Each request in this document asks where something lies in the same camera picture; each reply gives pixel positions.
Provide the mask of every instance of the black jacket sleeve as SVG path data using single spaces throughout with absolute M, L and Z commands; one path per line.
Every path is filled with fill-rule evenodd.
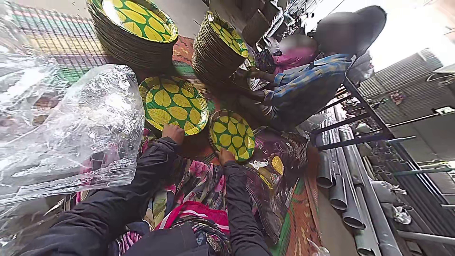
M 271 256 L 264 237 L 252 214 L 250 195 L 247 191 L 245 168 L 235 161 L 225 163 L 226 202 L 230 242 L 234 256 Z
M 130 185 L 99 189 L 74 209 L 63 212 L 46 234 L 35 238 L 21 255 L 105 255 L 124 226 L 142 219 L 140 207 L 172 167 L 178 145 L 161 138 L 137 160 Z

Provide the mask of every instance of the pink cloth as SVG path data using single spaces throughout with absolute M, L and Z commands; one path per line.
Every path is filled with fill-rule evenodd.
M 277 65 L 273 74 L 277 75 L 287 69 L 307 65 L 314 61 L 315 58 L 315 50 L 307 47 L 295 48 L 289 50 L 287 54 L 273 56 L 273 61 Z

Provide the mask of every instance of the metal stand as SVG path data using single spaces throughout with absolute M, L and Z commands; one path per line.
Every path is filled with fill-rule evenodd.
M 337 100 L 336 102 L 334 102 L 334 103 L 332 103 L 330 105 L 327 105 L 322 110 L 325 110 L 327 108 L 330 108 L 332 106 L 335 106 L 335 105 L 340 104 L 340 103 L 342 103 L 342 102 L 344 102 L 344 101 L 346 101 L 348 99 L 351 99 L 351 98 L 355 97 L 355 98 L 357 98 L 360 101 L 360 104 L 363 107 L 363 109 L 365 110 L 365 113 L 360 114 L 360 115 L 358 115 L 356 117 L 353 117 L 353 118 L 348 118 L 348 119 L 343 120 L 343 121 L 338 122 L 338 123 L 334 123 L 334 124 L 329 125 L 329 126 L 324 127 L 324 128 L 319 128 L 319 129 L 313 130 L 311 132 L 311 136 L 315 137 L 319 133 L 326 132 L 326 131 L 331 130 L 333 128 L 338 128 L 340 126 L 343 126 L 343 125 L 346 125 L 346 124 L 350 124 L 350 123 L 353 123 L 353 122 L 356 122 L 356 121 L 359 121 L 361 119 L 368 118 L 368 117 L 373 118 L 373 120 L 379 126 L 379 129 L 376 130 L 376 132 L 379 132 L 379 133 L 373 134 L 373 135 L 359 136 L 359 137 L 356 137 L 354 139 L 350 139 L 350 140 L 346 140 L 346 141 L 342 141 L 342 142 L 338 142 L 338 143 L 330 143 L 330 144 L 327 144 L 327 145 L 321 145 L 321 146 L 318 147 L 318 150 L 322 151 L 322 150 L 338 148 L 338 147 L 343 147 L 343 146 L 349 146 L 349 145 L 355 145 L 355 144 L 364 143 L 364 142 L 370 142 L 370 141 L 395 139 L 395 136 L 392 134 L 391 130 L 385 125 L 384 121 L 382 121 L 382 119 L 377 115 L 377 113 L 374 111 L 374 109 L 372 109 L 371 106 L 365 101 L 365 99 L 362 97 L 362 95 L 360 95 L 360 93 L 357 90 L 357 88 L 352 84 L 352 82 L 347 77 L 345 78 L 343 85 L 344 85 L 344 89 L 342 90 L 342 92 L 343 93 L 349 92 L 350 95 L 347 96 L 347 97 L 344 97 L 344 98 L 342 98 L 340 100 Z

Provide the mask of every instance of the stack of paper plates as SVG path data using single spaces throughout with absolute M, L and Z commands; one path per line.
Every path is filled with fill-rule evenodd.
M 172 63 L 177 27 L 149 0 L 87 0 L 96 34 L 125 64 L 163 71 Z
M 210 11 L 205 14 L 193 47 L 196 75 L 212 86 L 220 86 L 248 57 L 247 47 L 235 29 Z

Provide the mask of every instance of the sky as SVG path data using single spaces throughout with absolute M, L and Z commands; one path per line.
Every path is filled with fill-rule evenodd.
M 446 37 L 445 20 L 431 5 L 418 0 L 317 0 L 314 18 L 307 28 L 331 11 L 356 11 L 379 5 L 387 13 L 387 22 L 378 39 L 370 47 L 375 71 L 384 69 L 412 54 L 430 48 L 444 66 L 455 63 L 455 45 Z

